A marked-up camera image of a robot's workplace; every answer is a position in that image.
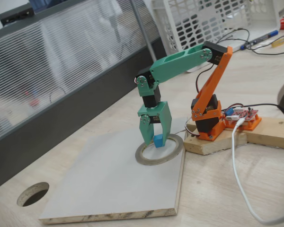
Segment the wooden block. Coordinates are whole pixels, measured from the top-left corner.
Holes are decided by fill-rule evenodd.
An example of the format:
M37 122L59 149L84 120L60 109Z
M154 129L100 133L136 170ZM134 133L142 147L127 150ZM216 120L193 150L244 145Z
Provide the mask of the wooden block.
M200 155L208 155L219 150L231 148L231 131L223 131L215 141L199 140L197 137L188 136L184 140L185 150ZM247 135L245 133L235 134L236 145L247 143Z
M284 148L284 119L263 117L253 131L243 130L249 143Z

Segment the red circuit board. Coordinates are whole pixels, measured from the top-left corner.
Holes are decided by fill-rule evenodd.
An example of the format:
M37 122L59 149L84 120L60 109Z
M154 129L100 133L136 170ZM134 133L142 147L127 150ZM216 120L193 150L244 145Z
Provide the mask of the red circuit board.
M258 113L258 110L244 110L244 109L234 109L232 116L240 116L240 118L245 118L246 121L251 121Z

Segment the blue marker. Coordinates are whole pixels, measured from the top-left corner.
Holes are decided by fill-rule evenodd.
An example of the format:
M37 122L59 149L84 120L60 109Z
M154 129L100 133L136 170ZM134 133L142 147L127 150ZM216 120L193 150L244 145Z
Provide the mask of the blue marker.
M242 46L241 46L241 50L245 50L245 49L247 49L247 48L250 48L250 47L253 46L253 45L256 45L256 44L258 44L258 43L260 43L260 42L262 42L262 41L264 41L264 40L266 40L266 39L269 39L270 37L273 37L273 36L277 35L278 33L279 33L279 32L278 32L277 30L275 30L275 31L273 31L273 32L271 32L271 33L268 33L267 35L261 36L261 37L258 38L258 39L254 39L254 40L252 40L252 41L249 42L250 44L242 45Z

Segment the desk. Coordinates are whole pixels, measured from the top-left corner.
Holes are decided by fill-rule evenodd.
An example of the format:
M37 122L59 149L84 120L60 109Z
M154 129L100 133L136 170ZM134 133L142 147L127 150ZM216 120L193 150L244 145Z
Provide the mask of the desk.
M283 52L284 45L261 52ZM189 116L196 96L195 79L203 71L183 73L160 84L162 101L168 100L173 118ZM203 85L210 72L199 79ZM276 103L284 84L284 55L263 56L239 51L233 57L215 94L223 108L243 104ZM77 132L51 149L0 187L0 227L40 227L38 220L46 202L72 165L90 136L139 126L137 111L142 105L134 89ZM284 118L273 106L260 106L261 116ZM255 211L264 219L284 214L284 150L246 145L237 150L236 163L241 183ZM18 196L29 186L48 182L48 193L38 202L17 205ZM232 172L231 151L201 156L186 153L178 215L55 225L55 227L259 227L250 215Z

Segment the green robotic arm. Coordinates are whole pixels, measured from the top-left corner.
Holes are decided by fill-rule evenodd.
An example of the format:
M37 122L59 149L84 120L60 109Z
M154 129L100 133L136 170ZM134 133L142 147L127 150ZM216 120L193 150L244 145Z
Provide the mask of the green robotic arm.
M136 76L139 95L144 102L138 116L141 117L140 131L145 144L149 145L153 140L157 148L163 147L170 134L171 114L168 103L160 101L159 83L209 61L213 53L206 48L205 43L159 59L149 69L140 71ZM161 123L161 135L154 136L154 123Z

